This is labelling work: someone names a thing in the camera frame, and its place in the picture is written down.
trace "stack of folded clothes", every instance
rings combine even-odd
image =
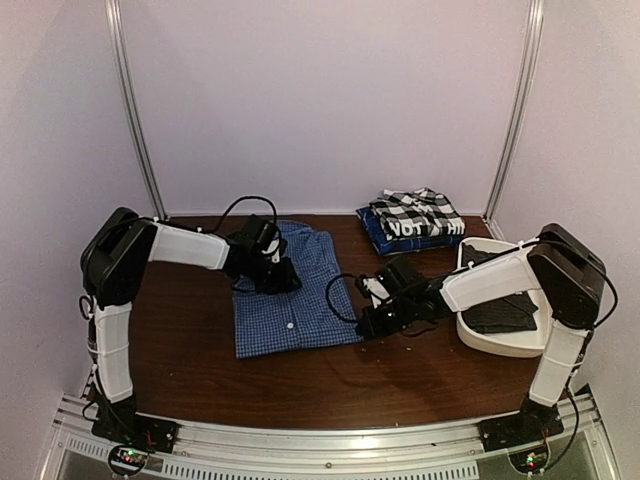
[[[456,246],[465,232],[447,197],[428,188],[384,190],[356,213],[379,255]]]

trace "table surface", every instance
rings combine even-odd
[[[287,217],[332,234],[343,272],[373,274],[379,257],[356,216]],[[215,217],[174,219],[213,226]],[[478,217],[468,236],[488,237]],[[241,226],[230,217],[221,232]],[[426,276],[450,271],[455,249],[409,255]],[[464,345],[455,318],[417,338],[235,358],[230,281],[220,272],[148,266],[130,326],[133,384],[142,413],[262,428],[418,425],[516,410],[538,359]],[[357,311],[365,305],[352,289]]]

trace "folded shirt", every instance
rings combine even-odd
[[[462,247],[462,263],[485,261],[496,254],[476,250],[471,245]],[[533,314],[538,310],[527,292],[481,303],[462,313],[467,326],[481,334],[513,333],[537,330]]]
[[[356,210],[362,225],[373,244],[373,248],[378,255],[394,255],[405,252],[417,252],[430,248],[455,247],[462,239],[463,235],[440,235],[437,237],[411,237],[393,238],[382,230],[380,219],[374,215],[370,207],[362,207]]]
[[[414,192],[384,190],[369,206],[388,239],[464,235],[464,220],[451,202],[428,188]]]
[[[236,357],[362,341],[354,325],[336,318],[326,302],[327,283],[341,273],[331,235],[296,222],[281,221],[278,226],[302,288],[278,295],[233,293]],[[247,278],[237,286],[254,288]],[[356,318],[343,279],[334,282],[331,302],[344,317]]]

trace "white laundry basket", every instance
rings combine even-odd
[[[465,238],[458,247],[458,268],[462,266],[463,245],[469,245],[476,250],[489,253],[500,253],[515,246],[509,242],[488,238]],[[530,290],[528,294],[531,301],[538,307],[538,310],[533,314],[537,330],[484,335],[471,330],[463,319],[464,312],[459,312],[456,327],[460,340],[476,350],[505,357],[530,358],[542,355],[551,332],[551,306],[542,290]]]

